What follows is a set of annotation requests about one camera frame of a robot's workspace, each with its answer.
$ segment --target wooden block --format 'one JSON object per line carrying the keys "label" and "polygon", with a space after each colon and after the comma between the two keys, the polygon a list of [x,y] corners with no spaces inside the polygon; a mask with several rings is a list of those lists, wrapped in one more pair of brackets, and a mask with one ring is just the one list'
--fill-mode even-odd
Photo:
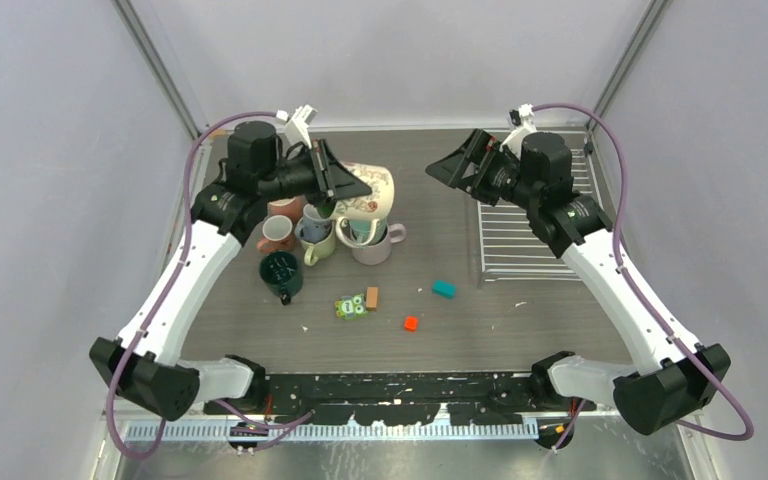
{"label": "wooden block", "polygon": [[434,282],[434,287],[431,289],[432,292],[446,298],[455,298],[455,290],[457,290],[457,287],[442,280]]}
{"label": "wooden block", "polygon": [[370,312],[378,310],[378,287],[366,287],[366,309]]}

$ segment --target black base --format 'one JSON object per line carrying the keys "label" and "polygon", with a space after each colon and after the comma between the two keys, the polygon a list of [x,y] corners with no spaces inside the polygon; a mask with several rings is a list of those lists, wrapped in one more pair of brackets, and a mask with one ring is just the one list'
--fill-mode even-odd
{"label": "black base", "polygon": [[[731,358],[720,344],[697,345],[698,358],[718,380],[726,376]],[[651,435],[711,403],[717,389],[685,358],[664,362],[664,368],[649,375],[631,375],[614,380],[614,402],[623,419],[636,432]]]}
{"label": "black base", "polygon": [[[279,374],[270,375],[268,383],[271,402],[266,403],[279,423],[313,410],[310,423],[317,425],[345,425],[352,416],[365,426],[375,421],[427,424],[446,403],[454,426],[507,425],[522,423],[520,413],[568,411],[570,406],[568,399],[551,407],[538,402],[529,394],[528,377],[511,372]],[[247,413],[266,413],[265,406],[247,410],[250,404],[227,401]],[[204,412],[228,414],[213,402],[205,404]]]}
{"label": "black base", "polygon": [[[110,385],[113,372],[124,353],[125,349],[119,342],[101,337],[90,348],[90,360],[107,385]],[[269,392],[266,371],[245,358],[235,355],[227,357],[248,366],[254,373],[246,396],[235,400],[237,408],[243,412],[259,411]],[[145,357],[132,354],[122,371],[116,394],[174,422],[190,409],[200,385],[198,370],[159,365],[151,354]]]}

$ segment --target red cube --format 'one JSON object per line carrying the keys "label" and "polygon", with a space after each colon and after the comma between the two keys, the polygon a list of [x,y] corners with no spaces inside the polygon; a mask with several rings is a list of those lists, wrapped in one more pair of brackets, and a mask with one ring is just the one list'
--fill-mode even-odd
{"label": "red cube", "polygon": [[408,317],[405,319],[405,330],[409,332],[415,332],[416,327],[419,326],[419,319],[416,317]]}

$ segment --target dark green mug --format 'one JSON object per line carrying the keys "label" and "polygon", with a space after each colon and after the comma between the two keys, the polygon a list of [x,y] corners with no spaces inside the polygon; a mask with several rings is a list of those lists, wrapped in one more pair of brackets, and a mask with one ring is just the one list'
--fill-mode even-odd
{"label": "dark green mug", "polygon": [[269,291],[278,295],[282,305],[289,305],[293,295],[302,289],[299,261],[289,252],[272,252],[260,261],[260,279]]}

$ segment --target small orange block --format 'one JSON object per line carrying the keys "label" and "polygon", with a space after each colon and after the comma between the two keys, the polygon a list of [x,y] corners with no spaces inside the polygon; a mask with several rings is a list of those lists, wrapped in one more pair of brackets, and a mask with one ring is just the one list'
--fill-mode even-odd
{"label": "small orange block", "polygon": [[408,317],[405,319],[405,330],[409,332],[415,332],[416,327],[419,326],[419,319],[416,317]]}
{"label": "small orange block", "polygon": [[378,310],[378,287],[366,287],[366,309],[370,312]]}

